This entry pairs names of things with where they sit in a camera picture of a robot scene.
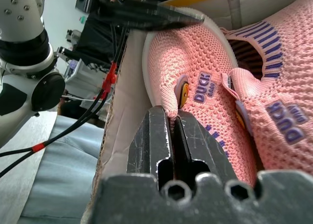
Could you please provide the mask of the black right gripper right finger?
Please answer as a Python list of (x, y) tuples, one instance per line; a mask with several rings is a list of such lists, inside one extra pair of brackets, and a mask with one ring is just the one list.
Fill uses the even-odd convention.
[(210, 172), (223, 184), (235, 179), (235, 172), (220, 143), (191, 113), (179, 111), (175, 127), (183, 133), (182, 139), (188, 146), (187, 157), (191, 159), (195, 175)]

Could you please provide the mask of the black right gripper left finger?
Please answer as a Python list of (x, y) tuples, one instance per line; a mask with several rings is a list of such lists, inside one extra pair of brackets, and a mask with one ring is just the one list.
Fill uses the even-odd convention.
[(174, 178), (170, 127), (161, 106), (146, 112), (129, 148), (127, 173), (151, 174), (158, 183)]

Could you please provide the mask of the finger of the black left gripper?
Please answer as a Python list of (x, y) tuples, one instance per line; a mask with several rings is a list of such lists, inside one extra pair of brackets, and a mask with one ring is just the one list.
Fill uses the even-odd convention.
[(179, 29), (204, 22), (204, 15), (197, 12), (137, 0), (102, 4), (98, 9), (97, 18), (137, 30)]

